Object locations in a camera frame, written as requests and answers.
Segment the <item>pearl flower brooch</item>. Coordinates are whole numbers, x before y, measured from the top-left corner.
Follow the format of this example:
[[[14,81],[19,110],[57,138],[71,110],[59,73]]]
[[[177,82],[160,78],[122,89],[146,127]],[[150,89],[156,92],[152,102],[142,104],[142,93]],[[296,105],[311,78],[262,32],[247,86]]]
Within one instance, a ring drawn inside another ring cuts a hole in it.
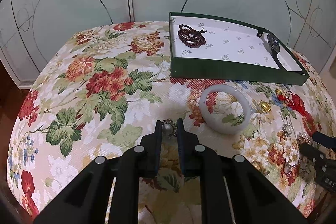
[[[294,134],[294,129],[289,124],[283,124],[282,131],[286,137],[291,137]]]

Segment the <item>red knot gold charm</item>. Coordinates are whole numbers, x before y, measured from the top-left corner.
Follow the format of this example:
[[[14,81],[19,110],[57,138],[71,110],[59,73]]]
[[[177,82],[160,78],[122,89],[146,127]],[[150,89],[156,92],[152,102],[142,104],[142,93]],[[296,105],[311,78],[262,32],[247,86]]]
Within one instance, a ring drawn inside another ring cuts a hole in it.
[[[300,113],[303,117],[307,116],[305,104],[297,94],[294,94],[291,91],[287,91],[285,94],[278,92],[277,99],[283,102],[287,107],[291,108],[293,111]]]

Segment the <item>white jade bangle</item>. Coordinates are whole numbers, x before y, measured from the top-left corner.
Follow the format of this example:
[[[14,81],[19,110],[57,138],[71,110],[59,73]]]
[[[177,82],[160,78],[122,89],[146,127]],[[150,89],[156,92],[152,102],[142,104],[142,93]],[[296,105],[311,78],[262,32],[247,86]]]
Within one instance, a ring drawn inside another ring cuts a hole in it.
[[[251,107],[246,97],[224,84],[212,85],[202,91],[199,110],[209,128],[225,135],[242,132],[251,118]]]

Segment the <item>silver rhinestone brooch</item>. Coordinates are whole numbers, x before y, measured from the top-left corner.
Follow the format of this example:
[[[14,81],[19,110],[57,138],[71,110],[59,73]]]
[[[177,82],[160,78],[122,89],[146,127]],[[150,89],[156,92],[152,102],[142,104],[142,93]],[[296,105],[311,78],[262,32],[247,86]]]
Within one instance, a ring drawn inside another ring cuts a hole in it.
[[[310,144],[310,137],[305,133],[299,132],[296,136],[296,141],[298,146],[302,145],[303,143]]]

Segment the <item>green jewelry tray box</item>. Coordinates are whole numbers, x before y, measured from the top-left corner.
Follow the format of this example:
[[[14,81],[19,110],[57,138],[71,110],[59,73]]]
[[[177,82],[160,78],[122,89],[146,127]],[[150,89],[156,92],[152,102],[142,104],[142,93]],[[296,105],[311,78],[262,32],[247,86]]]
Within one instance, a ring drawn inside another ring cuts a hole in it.
[[[266,34],[257,37],[260,28],[218,16],[170,13],[171,77],[303,85],[309,78],[303,65],[276,36],[285,68],[279,69]]]

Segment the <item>black smart watch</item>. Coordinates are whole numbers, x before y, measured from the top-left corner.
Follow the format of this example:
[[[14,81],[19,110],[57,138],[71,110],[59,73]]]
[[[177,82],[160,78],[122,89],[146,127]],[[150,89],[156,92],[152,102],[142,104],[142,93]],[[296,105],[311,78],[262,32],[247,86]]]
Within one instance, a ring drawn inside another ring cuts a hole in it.
[[[266,33],[266,29],[264,28],[258,29],[258,33],[257,33],[258,38],[262,38],[264,34],[266,34],[268,47],[272,54],[273,60],[275,61],[279,69],[284,70],[285,68],[282,66],[277,56],[280,53],[280,41],[278,40],[278,38],[276,38],[276,36],[274,36],[274,34],[272,34],[272,32]]]

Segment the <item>floral embroidered stool cushion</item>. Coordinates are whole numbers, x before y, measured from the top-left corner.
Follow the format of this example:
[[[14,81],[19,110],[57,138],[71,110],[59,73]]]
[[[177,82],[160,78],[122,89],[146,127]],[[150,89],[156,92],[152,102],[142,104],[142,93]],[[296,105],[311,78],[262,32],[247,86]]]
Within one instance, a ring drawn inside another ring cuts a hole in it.
[[[231,82],[247,98],[251,119],[241,133],[222,135],[199,110],[202,91],[215,81],[170,78],[168,30],[166,22],[84,30],[43,69],[18,113],[7,156],[8,186],[30,219],[95,157],[121,156],[152,133],[158,120],[179,118],[217,153],[245,156],[304,216],[326,198],[295,137],[335,135],[335,106],[308,59],[295,54],[310,75],[302,86]],[[303,100],[306,117],[277,99],[287,91]],[[272,111],[263,113],[260,101]],[[291,137],[283,124],[294,129]]]

